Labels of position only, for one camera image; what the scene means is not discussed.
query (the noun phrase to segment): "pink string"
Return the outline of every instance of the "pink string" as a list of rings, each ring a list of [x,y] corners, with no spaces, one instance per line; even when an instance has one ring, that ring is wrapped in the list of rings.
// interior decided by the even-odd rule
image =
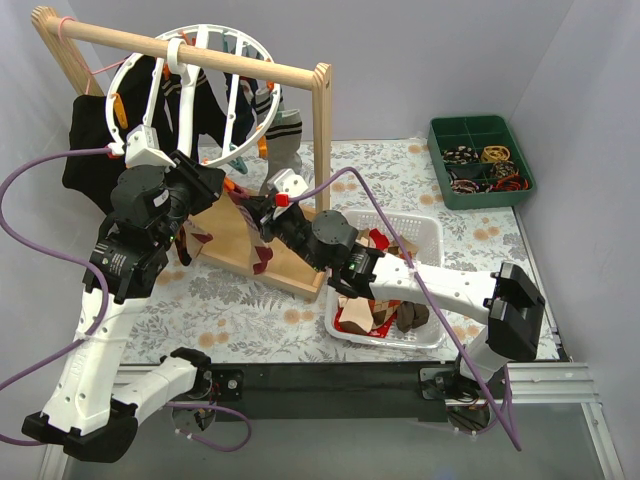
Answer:
[[[62,40],[62,37],[63,37],[63,36],[62,36],[62,24],[63,24],[64,22],[66,22],[67,20],[73,20],[74,22],[76,21],[76,19],[75,19],[75,18],[73,18],[73,17],[69,17],[69,16],[67,16],[67,17],[62,17],[62,18],[60,19],[60,23],[58,24],[58,39],[60,40],[60,43],[62,43],[63,45],[65,45],[65,44],[66,44],[66,47],[69,49],[69,52],[71,53],[71,55],[73,56],[73,58],[75,58],[76,62],[78,62],[78,64],[79,64],[79,65],[80,65],[80,66],[81,66],[81,67],[82,67],[82,68],[83,68],[83,69],[84,69],[84,70],[85,70],[89,75],[91,75],[91,77],[89,77],[89,79],[87,80],[87,88],[86,88],[86,89],[85,89],[85,91],[84,91],[84,94],[85,94],[85,95],[89,95],[89,87],[91,86],[91,80],[92,80],[92,78],[93,78],[93,75],[98,75],[99,73],[106,72],[107,70],[111,70],[112,68],[115,68],[115,67],[117,67],[117,66],[119,66],[119,65],[122,65],[122,64],[124,63],[124,60],[120,60],[119,62],[116,62],[116,63],[114,63],[114,64],[112,64],[112,65],[109,65],[108,67],[104,67],[104,68],[101,68],[101,69],[99,69],[99,70],[96,70],[96,71],[92,72],[92,71],[89,69],[89,67],[87,66],[87,64],[85,63],[85,61],[84,61],[81,57],[79,57],[79,56],[76,54],[76,51],[75,51],[73,48],[71,48],[71,47],[72,47],[71,42],[70,42],[68,39],[66,39],[66,37],[65,37],[66,42]]]

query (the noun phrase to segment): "black cloth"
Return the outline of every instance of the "black cloth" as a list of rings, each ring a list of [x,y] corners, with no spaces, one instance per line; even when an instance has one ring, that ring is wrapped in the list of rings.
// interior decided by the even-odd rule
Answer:
[[[151,89],[151,72],[155,59],[142,57],[125,75],[118,89],[127,114],[128,128],[120,128],[120,136],[142,123]],[[104,115],[106,97],[81,95],[73,102],[73,116],[69,145],[72,150],[101,148],[113,141]],[[158,95],[152,126],[158,134],[160,149],[165,153],[175,150],[177,140],[171,131],[164,111],[164,97]],[[113,211],[111,191],[125,170],[124,158],[111,159],[107,155],[68,157],[62,175],[66,188],[77,190],[91,199],[104,213]]]

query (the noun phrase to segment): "wooden stand base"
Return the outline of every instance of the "wooden stand base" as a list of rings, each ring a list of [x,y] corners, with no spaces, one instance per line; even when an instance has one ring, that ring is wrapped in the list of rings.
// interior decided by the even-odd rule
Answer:
[[[305,216],[311,220],[315,210],[302,207]],[[244,219],[224,194],[213,207],[193,217],[198,227],[213,235],[198,258],[216,267],[254,278],[256,281],[281,288],[288,292],[315,300],[324,283],[324,272],[316,272],[301,260],[295,253],[287,249],[280,240],[269,245],[273,249],[273,259],[266,272],[253,275],[249,265],[250,243],[247,225]]]

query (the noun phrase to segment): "glass surface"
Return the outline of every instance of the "glass surface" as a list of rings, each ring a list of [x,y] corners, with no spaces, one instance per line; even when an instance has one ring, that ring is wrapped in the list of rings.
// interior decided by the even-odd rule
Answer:
[[[115,464],[71,459],[65,478],[113,479],[601,479],[580,405],[516,405],[523,452],[500,427],[473,441],[416,426],[412,420],[260,420],[239,452],[219,453],[174,433],[169,409],[140,428]],[[213,424],[204,433],[226,445],[243,423]]]

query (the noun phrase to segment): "wooden clothes rack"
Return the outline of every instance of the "wooden clothes rack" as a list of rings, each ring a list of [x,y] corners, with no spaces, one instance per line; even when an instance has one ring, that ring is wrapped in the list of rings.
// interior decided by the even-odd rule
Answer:
[[[35,8],[31,14],[31,21],[79,95],[84,94],[87,82],[90,82],[90,95],[102,96],[104,93],[89,73],[86,61],[71,39],[139,52],[155,58],[167,58],[168,41],[77,21],[64,22],[60,25],[61,18],[51,7]],[[68,45],[60,42],[58,29],[69,40]],[[319,63],[313,71],[304,70],[215,50],[196,48],[187,44],[179,47],[178,61],[310,90],[313,110],[316,186],[321,185],[329,178],[331,169],[331,65]],[[307,218],[313,218],[316,211],[321,212],[330,208],[328,188],[316,195],[315,205],[315,210],[303,208]],[[319,273],[313,270],[279,240],[275,240],[271,244],[274,258],[269,262],[266,272],[259,276],[253,275],[249,265],[249,239],[246,225],[228,197],[223,196],[212,208],[197,215],[194,221],[214,236],[214,240],[206,244],[200,254],[204,260],[266,284],[303,295],[306,298],[315,299],[317,297],[324,282],[324,272]]]

